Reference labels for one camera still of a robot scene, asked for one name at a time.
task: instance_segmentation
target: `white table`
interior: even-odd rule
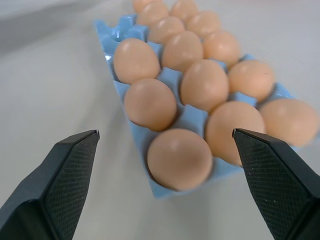
[[[270,63],[279,82],[320,112],[319,1],[198,5],[218,12],[244,52]],[[75,240],[272,240],[243,174],[153,199],[92,26],[131,12],[127,0],[80,0],[0,21],[0,206],[54,143],[99,129]],[[299,152],[318,173],[319,147]]]

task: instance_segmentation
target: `egg carton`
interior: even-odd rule
[[[136,18],[137,18],[136,14],[124,15],[120,17],[118,21],[118,25],[115,27],[107,26],[102,20],[97,20],[94,23],[99,41],[104,51],[105,59],[108,63],[109,69],[113,77],[113,83],[114,83],[115,89],[118,95],[120,96],[122,107],[124,104],[125,94],[129,89],[130,85],[121,83],[117,78],[117,75],[114,70],[113,55],[119,43],[128,38],[136,38],[144,42],[147,42],[147,44],[149,44],[152,47],[153,51],[155,52],[159,60],[161,60],[162,51],[163,51],[163,46],[161,44],[147,41],[149,28],[147,26],[135,24]],[[241,59],[239,59],[239,61],[250,60],[250,59],[254,59],[254,57],[250,54],[246,54]],[[224,63],[222,62],[218,62],[218,63],[225,69],[225,71],[227,71],[227,67]],[[208,119],[208,113],[206,111],[197,109],[193,106],[183,105],[181,103],[181,100],[179,97],[179,86],[180,86],[180,81],[182,79],[182,76],[183,74],[181,72],[164,67],[156,78],[159,81],[166,84],[172,90],[177,101],[177,106],[178,106],[177,118],[176,118],[177,120],[170,128],[171,129],[181,128],[181,129],[190,130],[192,132],[197,133],[199,136],[203,138],[205,124]],[[256,108],[260,108],[267,102],[278,99],[278,98],[293,98],[290,95],[290,93],[286,90],[286,88],[280,83],[276,83],[273,92],[270,94],[267,100],[259,104],[257,104],[256,99],[246,96],[240,92],[230,94],[228,100],[241,101],[241,102],[248,103]],[[163,198],[168,198],[175,195],[184,195],[192,191],[195,191],[195,189],[192,191],[175,191],[175,190],[163,187],[162,185],[158,184],[154,180],[154,178],[149,172],[146,156],[147,156],[147,151],[151,142],[153,141],[154,138],[156,138],[159,134],[161,134],[161,132],[151,131],[146,127],[138,126],[132,121],[130,121],[127,116],[126,116],[126,119],[130,126],[130,130],[133,135],[133,140],[139,152],[140,160],[143,165],[145,174],[148,178],[148,182],[152,190],[153,196],[156,199],[163,199]],[[230,175],[243,171],[241,167],[229,164],[228,162],[222,160],[221,158],[212,157],[212,160],[214,161],[213,171],[210,174],[207,181],[204,184],[202,184],[199,188],[203,188],[214,181],[227,178]]]

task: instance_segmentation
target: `gray surface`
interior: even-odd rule
[[[320,112],[319,1],[197,2]],[[242,174],[188,196],[153,199],[92,27],[93,19],[114,24],[130,12],[128,1],[81,0],[0,20],[0,206],[55,142],[99,129],[75,240],[271,240]],[[319,147],[300,151],[318,173]]]

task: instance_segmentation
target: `brown egg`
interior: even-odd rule
[[[220,29],[221,22],[213,11],[201,11],[186,22],[186,29],[204,39],[205,36]]]
[[[186,21],[198,12],[198,7],[193,0],[177,0],[172,6],[170,15]]]
[[[135,38],[125,39],[118,45],[113,63],[115,74],[125,84],[155,78],[160,72],[160,63],[153,49]]]
[[[231,93],[240,92],[258,102],[267,98],[274,89],[274,71],[261,61],[241,61],[230,69],[228,77]]]
[[[215,59],[226,63],[228,67],[235,64],[240,56],[240,46],[231,33],[216,31],[210,33],[203,41],[204,56],[206,59]]]
[[[147,164],[160,185],[187,191],[206,181],[212,172],[213,157],[208,144],[196,133],[170,129],[151,143]]]
[[[161,19],[169,16],[169,9],[162,1],[153,1],[145,6],[136,17],[135,23],[151,27]]]
[[[224,69],[215,61],[202,59],[185,72],[180,85],[184,105],[211,112],[228,98],[229,84]]]
[[[140,13],[149,3],[161,2],[162,0],[133,0],[133,9],[138,14]]]
[[[132,84],[126,92],[124,110],[135,124],[159,132],[173,123],[177,102],[163,82],[144,78]]]
[[[184,23],[175,16],[166,17],[154,24],[148,35],[148,41],[165,45],[174,35],[185,30]]]
[[[308,104],[281,98],[266,103],[260,109],[266,133],[295,147],[308,144],[319,130],[319,116]]]
[[[197,35],[191,31],[176,34],[166,43],[162,54],[162,66],[180,72],[203,59],[204,50]]]
[[[241,166],[239,152],[232,138],[235,128],[265,133],[265,123],[257,109],[245,102],[229,101],[219,106],[209,117],[205,140],[213,156]]]

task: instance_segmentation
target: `blue egg carton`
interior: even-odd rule
[[[147,26],[135,24],[136,18],[137,18],[136,14],[124,15],[120,17],[118,21],[118,25],[115,27],[107,26],[102,20],[95,21],[96,32],[97,32],[99,41],[101,43],[101,46],[103,48],[105,59],[111,71],[115,89],[118,95],[120,96],[122,106],[124,103],[125,94],[129,89],[130,85],[121,83],[117,78],[117,75],[114,70],[113,55],[119,43],[128,38],[140,39],[144,42],[147,42],[152,47],[153,51],[158,56],[159,60],[161,60],[162,51],[163,51],[162,45],[154,42],[148,42],[147,36],[149,33],[149,28]],[[249,59],[254,59],[254,57],[250,54],[246,54],[240,59],[240,61],[249,60]],[[225,71],[227,71],[227,67],[224,63],[222,62],[218,62],[218,63],[225,69]],[[178,109],[177,120],[170,128],[171,129],[172,128],[187,129],[197,133],[199,136],[203,138],[205,124],[208,118],[208,113],[206,111],[197,109],[190,105],[182,105],[179,97],[179,86],[180,86],[180,81],[182,79],[182,76],[183,74],[181,72],[172,70],[167,67],[164,67],[159,73],[159,75],[157,76],[157,79],[159,81],[166,84],[172,90],[177,101],[177,109]],[[275,100],[277,98],[292,98],[290,93],[280,83],[276,83],[272,94],[270,94],[267,100],[259,104],[257,104],[256,99],[246,96],[240,92],[230,94],[228,100],[241,101],[241,102],[248,103],[256,108],[260,108],[263,104],[269,101]],[[126,118],[130,126],[130,129],[133,135],[133,140],[139,152],[140,160],[143,165],[145,174],[148,178],[153,196],[156,199],[163,199],[163,198],[168,198],[175,195],[188,194],[194,191],[194,190],[175,191],[172,189],[168,189],[158,184],[153,179],[147,166],[146,156],[147,156],[147,151],[151,142],[153,141],[154,138],[156,138],[161,133],[151,131],[146,127],[138,126],[134,124],[132,121],[130,121],[127,116]],[[218,181],[220,179],[226,178],[235,173],[243,172],[243,169],[241,167],[229,164],[226,161],[222,160],[221,158],[212,157],[212,161],[214,161],[213,171],[210,174],[207,181],[204,184],[202,184],[200,188],[205,187],[211,182]]]

